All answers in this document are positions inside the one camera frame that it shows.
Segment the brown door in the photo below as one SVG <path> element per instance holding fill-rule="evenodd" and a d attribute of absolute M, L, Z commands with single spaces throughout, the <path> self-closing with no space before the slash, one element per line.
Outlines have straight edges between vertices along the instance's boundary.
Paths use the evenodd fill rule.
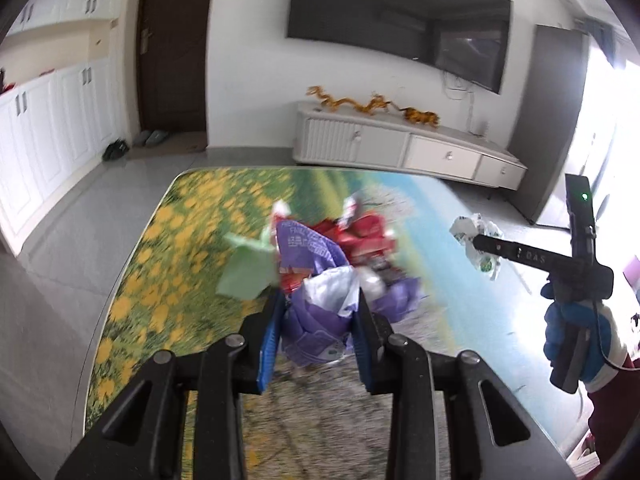
<path fill-rule="evenodd" d="M 206 131 L 210 0 L 140 0 L 138 101 L 143 129 Z"/>

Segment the hand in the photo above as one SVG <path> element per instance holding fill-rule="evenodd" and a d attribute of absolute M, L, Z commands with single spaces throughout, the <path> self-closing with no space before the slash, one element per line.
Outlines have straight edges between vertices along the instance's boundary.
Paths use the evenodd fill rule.
<path fill-rule="evenodd" d="M 547 283 L 542 288 L 540 294 L 544 298 L 552 300 L 554 293 L 551 283 Z M 618 329 L 611 310 L 601 301 L 597 302 L 597 305 L 602 350 L 610 361 L 618 366 L 622 366 L 627 356 L 626 347 L 620 341 Z M 593 305 L 591 301 L 567 304 L 554 302 L 546 311 L 545 321 L 546 343 L 544 353 L 546 358 L 552 363 L 558 357 L 560 347 L 564 341 L 564 326 L 566 323 L 586 327 L 591 330 L 590 348 L 580 375 L 580 380 L 584 383 L 587 392 L 597 392 L 617 375 L 618 372 L 609 367 L 600 354 L 595 316 L 593 315 Z"/>

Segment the blue gripper pad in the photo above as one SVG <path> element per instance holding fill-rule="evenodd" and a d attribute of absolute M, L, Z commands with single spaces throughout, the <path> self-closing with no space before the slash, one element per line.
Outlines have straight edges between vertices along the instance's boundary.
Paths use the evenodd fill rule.
<path fill-rule="evenodd" d="M 371 387 L 371 352 L 362 329 L 362 321 L 358 312 L 353 315 L 353 322 L 351 323 L 351 336 L 353 337 L 353 349 L 356 354 L 356 361 L 358 362 L 358 372 L 360 374 L 360 381 L 365 385 L 367 391 L 370 391 Z"/>
<path fill-rule="evenodd" d="M 280 328 L 286 309 L 284 294 L 279 292 L 273 306 L 273 315 L 264 331 L 262 347 L 260 348 L 260 367 L 256 384 L 260 393 L 267 389 L 273 377 L 273 368 L 276 364 L 278 345 L 280 344 Z"/>

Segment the white tv cabinet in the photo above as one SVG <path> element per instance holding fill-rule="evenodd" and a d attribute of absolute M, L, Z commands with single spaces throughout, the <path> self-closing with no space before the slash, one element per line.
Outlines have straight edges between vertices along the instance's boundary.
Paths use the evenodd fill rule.
<path fill-rule="evenodd" d="M 302 164 L 404 171 L 518 189 L 527 168 L 497 144 L 445 126 L 409 124 L 397 113 L 368 116 L 298 105 L 293 158 Z"/>

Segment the table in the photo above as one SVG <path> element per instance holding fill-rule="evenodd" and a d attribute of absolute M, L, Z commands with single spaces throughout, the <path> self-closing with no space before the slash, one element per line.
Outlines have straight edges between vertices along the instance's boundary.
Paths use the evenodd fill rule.
<path fill-rule="evenodd" d="M 179 176 L 134 250 L 111 305 L 92 371 L 89 428 L 138 366 L 155 351 L 201 351 L 236 331 L 260 300 L 218 296 L 231 249 L 227 232 L 257 237 L 275 200 L 303 222 L 335 218 L 356 190 L 378 193 L 395 219 L 401 263 L 423 279 L 428 297 L 395 325 L 425 348 L 476 350 L 560 443 L 583 415 L 582 399 L 549 382 L 542 353 L 546 302 L 526 291 L 511 264 L 490 282 L 449 234 L 469 211 L 441 181 L 377 171 L 244 168 Z M 190 479 L 194 396 L 188 408 L 183 478 Z M 444 431 L 440 405 L 438 427 Z M 260 397 L 244 398 L 243 434 L 252 479 L 383 478 L 390 399 L 370 397 L 353 356 L 295 368 L 280 357 Z M 441 458 L 448 456 L 441 439 Z"/>

